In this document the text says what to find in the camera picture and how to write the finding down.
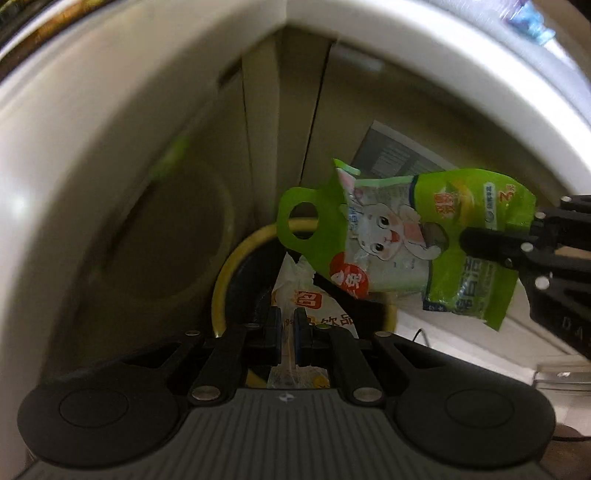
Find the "yellow-green object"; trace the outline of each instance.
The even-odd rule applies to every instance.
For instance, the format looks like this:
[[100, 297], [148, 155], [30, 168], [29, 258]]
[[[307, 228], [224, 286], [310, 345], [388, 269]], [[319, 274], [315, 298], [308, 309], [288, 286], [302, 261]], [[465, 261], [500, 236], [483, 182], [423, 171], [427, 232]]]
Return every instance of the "yellow-green object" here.
[[[485, 319], [498, 329], [518, 274], [468, 257], [459, 236], [468, 227], [528, 230], [535, 197], [505, 175], [465, 169], [391, 179], [358, 179], [336, 160], [318, 190], [293, 188], [281, 198], [277, 232], [287, 247], [357, 298], [374, 292], [421, 294], [423, 308]], [[296, 238], [293, 208], [310, 202], [316, 233]]]

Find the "round black pad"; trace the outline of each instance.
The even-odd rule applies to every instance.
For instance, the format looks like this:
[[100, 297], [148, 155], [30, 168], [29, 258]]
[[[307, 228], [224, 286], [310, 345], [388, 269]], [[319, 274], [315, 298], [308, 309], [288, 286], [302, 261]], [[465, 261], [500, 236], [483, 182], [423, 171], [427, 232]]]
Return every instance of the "round black pad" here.
[[64, 398], [60, 414], [76, 427], [106, 427], [125, 415], [128, 408], [129, 402], [122, 393], [86, 388]]
[[40, 385], [18, 412], [21, 436], [47, 462], [101, 468], [164, 443], [179, 412], [154, 370], [116, 364], [95, 375]]
[[538, 391], [482, 369], [416, 370], [394, 420], [426, 454], [464, 468], [497, 469], [539, 459], [554, 410]]

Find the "metal screw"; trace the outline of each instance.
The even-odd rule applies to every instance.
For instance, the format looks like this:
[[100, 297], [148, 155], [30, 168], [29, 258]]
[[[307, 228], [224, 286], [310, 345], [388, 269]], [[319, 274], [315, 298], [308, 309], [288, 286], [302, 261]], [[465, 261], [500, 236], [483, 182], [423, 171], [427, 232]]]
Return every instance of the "metal screw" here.
[[528, 254], [534, 251], [534, 246], [529, 242], [524, 242], [521, 244], [521, 251]]
[[548, 290], [550, 288], [550, 279], [548, 277], [538, 277], [535, 279], [535, 287], [538, 290]]
[[371, 403], [382, 398], [382, 392], [374, 387], [360, 387], [353, 391], [353, 398], [364, 403]]
[[201, 387], [196, 387], [191, 392], [191, 396], [195, 400], [200, 401], [212, 401], [217, 400], [222, 392], [218, 387], [213, 387], [212, 385], [202, 385]]

